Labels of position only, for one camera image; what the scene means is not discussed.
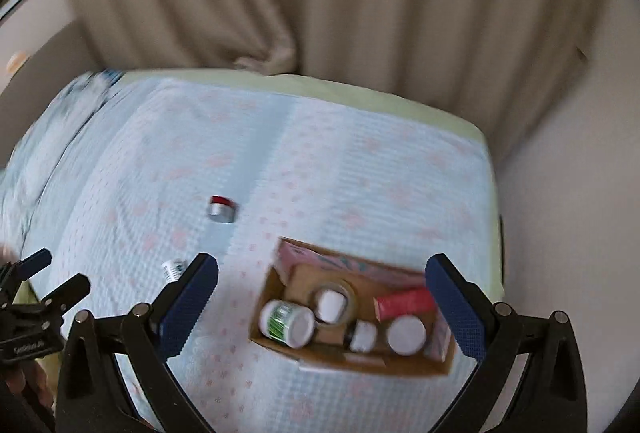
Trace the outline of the person's left hand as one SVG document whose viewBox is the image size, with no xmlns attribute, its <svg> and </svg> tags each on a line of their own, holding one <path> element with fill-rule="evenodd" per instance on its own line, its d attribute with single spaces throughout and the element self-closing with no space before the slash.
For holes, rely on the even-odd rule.
<svg viewBox="0 0 640 433">
<path fill-rule="evenodd" d="M 53 410 L 54 396 L 48 384 L 47 374 L 38 361 L 26 361 L 13 370 L 2 371 L 1 380 L 14 395 L 21 395 L 26 387 L 29 387 L 45 409 Z"/>
</svg>

